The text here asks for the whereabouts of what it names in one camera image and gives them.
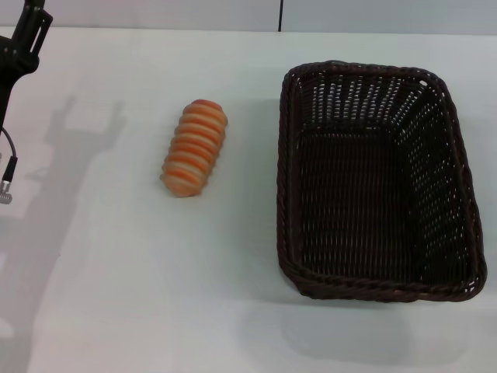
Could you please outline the orange striped bread roll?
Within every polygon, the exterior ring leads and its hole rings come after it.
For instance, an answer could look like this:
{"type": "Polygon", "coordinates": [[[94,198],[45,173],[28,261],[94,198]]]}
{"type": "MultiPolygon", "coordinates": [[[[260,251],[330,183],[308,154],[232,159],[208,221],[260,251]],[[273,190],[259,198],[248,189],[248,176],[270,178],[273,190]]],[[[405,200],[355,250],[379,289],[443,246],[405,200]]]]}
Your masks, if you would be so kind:
{"type": "Polygon", "coordinates": [[[222,107],[197,99],[187,105],[179,118],[160,180],[175,197],[200,194],[220,154],[228,118],[222,107]]]}

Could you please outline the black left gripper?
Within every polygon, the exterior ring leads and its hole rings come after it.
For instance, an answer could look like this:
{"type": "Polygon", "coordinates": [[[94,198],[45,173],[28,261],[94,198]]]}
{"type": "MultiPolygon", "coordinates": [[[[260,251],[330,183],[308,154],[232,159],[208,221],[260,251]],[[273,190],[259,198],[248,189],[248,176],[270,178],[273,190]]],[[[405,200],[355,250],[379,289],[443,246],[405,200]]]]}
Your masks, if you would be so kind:
{"type": "Polygon", "coordinates": [[[12,39],[0,36],[0,129],[13,86],[39,66],[38,54],[52,21],[53,17],[40,9],[40,0],[24,0],[12,39]]]}

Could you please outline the dark brown wicker basket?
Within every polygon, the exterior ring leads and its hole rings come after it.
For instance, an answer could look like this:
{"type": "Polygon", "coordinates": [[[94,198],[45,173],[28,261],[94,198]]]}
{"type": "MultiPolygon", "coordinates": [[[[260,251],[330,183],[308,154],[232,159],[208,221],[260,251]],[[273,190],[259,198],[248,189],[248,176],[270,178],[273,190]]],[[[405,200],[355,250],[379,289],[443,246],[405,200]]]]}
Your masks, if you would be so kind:
{"type": "Polygon", "coordinates": [[[276,249],[304,296],[464,302],[488,269],[446,83],[421,68],[323,61],[280,96],[276,249]]]}

